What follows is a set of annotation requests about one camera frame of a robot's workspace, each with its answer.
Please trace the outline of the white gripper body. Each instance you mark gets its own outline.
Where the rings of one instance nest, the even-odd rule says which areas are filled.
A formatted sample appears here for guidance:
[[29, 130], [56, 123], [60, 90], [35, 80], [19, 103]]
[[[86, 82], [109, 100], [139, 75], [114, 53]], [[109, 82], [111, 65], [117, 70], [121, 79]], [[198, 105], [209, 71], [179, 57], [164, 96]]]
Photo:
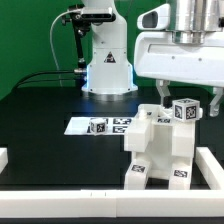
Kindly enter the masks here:
[[224, 5], [165, 3], [137, 19], [141, 77], [224, 87]]

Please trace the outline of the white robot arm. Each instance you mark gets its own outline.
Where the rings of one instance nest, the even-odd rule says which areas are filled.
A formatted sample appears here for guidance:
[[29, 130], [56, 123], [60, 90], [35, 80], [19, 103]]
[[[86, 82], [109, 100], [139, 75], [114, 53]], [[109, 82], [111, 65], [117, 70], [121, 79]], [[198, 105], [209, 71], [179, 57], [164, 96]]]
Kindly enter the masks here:
[[171, 81], [211, 86], [210, 115], [224, 97], [224, 17], [220, 0], [166, 0], [141, 14], [134, 62], [126, 56], [127, 24], [115, 0], [82, 0], [81, 20], [93, 31], [83, 91], [99, 96], [135, 91], [133, 76], [153, 78], [161, 97]]

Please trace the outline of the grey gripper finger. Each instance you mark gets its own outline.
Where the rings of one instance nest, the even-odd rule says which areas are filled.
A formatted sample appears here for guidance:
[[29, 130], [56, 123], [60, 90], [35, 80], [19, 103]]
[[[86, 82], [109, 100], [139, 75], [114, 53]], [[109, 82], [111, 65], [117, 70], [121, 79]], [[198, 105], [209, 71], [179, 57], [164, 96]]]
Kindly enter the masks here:
[[220, 104], [224, 100], [224, 88], [223, 87], [214, 87], [213, 94], [214, 94], [214, 98], [210, 102], [209, 114], [211, 117], [216, 117], [219, 115]]
[[161, 98], [161, 105], [165, 108], [171, 107], [170, 82], [167, 80], [156, 80], [156, 88]]

